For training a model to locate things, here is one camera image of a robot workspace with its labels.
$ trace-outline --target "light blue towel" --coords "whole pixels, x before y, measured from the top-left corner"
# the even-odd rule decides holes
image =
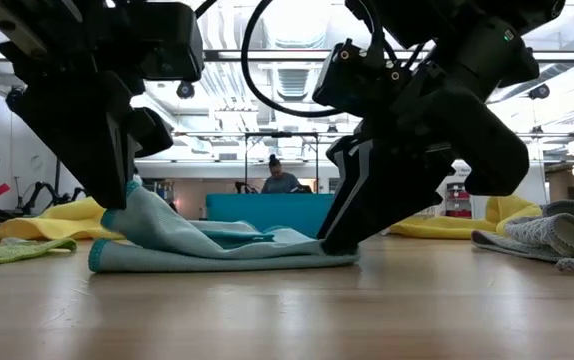
[[[243,222],[190,222],[156,194],[131,181],[127,208],[101,220],[135,245],[97,240],[89,254],[94,272],[196,272],[295,269],[349,265],[358,255],[329,256],[320,241],[293,229],[264,233]]]

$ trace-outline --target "folded towel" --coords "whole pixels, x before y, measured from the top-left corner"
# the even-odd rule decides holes
[[[505,224],[506,236],[474,231],[474,246],[524,258],[556,263],[574,271],[574,200],[544,207],[542,216],[515,218]]]
[[[54,240],[46,243],[19,243],[0,245],[0,264],[31,259],[54,249],[76,251],[76,242],[72,239]]]
[[[100,225],[104,212],[93,198],[84,198],[51,207],[35,218],[7,220],[0,225],[0,239],[123,239],[122,235],[111,233]]]
[[[474,230],[504,235],[505,224],[524,216],[540,216],[540,207],[519,196],[491,196],[487,200],[485,219],[460,219],[437,216],[429,219],[410,217],[389,228],[392,234],[421,239],[469,240]]]
[[[353,264],[358,255],[329,256],[320,242],[293,229],[264,233],[251,225],[190,222],[135,182],[127,208],[108,210],[101,223],[134,245],[96,241],[89,255],[94,272],[244,271]]]

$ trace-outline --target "woman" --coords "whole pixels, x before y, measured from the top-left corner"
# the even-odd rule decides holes
[[[283,171],[283,166],[280,164],[280,160],[276,158],[276,155],[269,156],[269,171],[271,172],[271,177],[265,180],[265,185],[263,185],[261,191],[263,194],[289,193],[300,186],[300,182],[294,175]]]

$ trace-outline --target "table surface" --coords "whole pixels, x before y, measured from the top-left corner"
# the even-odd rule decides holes
[[[574,274],[377,238],[359,264],[92,275],[89,244],[0,265],[0,359],[571,359]]]

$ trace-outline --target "green cloth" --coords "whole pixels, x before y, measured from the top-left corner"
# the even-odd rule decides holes
[[[54,249],[65,249],[74,252],[76,247],[76,241],[72,239],[53,240],[37,245],[0,245],[0,264],[39,257]]]

